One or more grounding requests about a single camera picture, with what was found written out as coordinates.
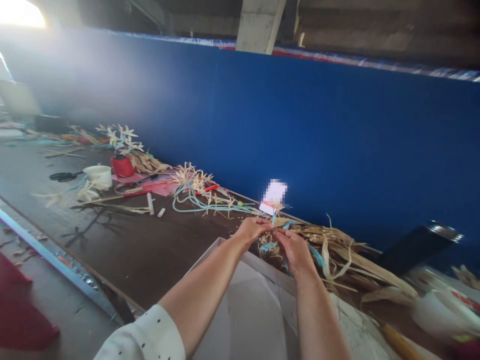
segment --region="black thermos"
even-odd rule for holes
[[[385,251],[376,263],[400,277],[462,237],[451,227],[429,221]]]

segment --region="blue backdrop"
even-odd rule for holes
[[[191,161],[259,200],[386,250],[427,220],[478,268],[480,85],[111,34],[5,28],[0,52],[45,113],[126,123],[159,159]]]

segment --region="bright light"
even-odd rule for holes
[[[0,0],[0,24],[44,28],[39,8],[26,0]]]

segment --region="polka dot sleeve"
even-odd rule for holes
[[[154,305],[103,343],[94,360],[103,359],[185,360],[185,349],[169,313]]]

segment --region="paper cup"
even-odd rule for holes
[[[85,174],[88,174],[90,181],[95,181],[93,186],[97,190],[106,190],[113,186],[112,182],[112,168],[105,165],[89,166],[83,169]]]

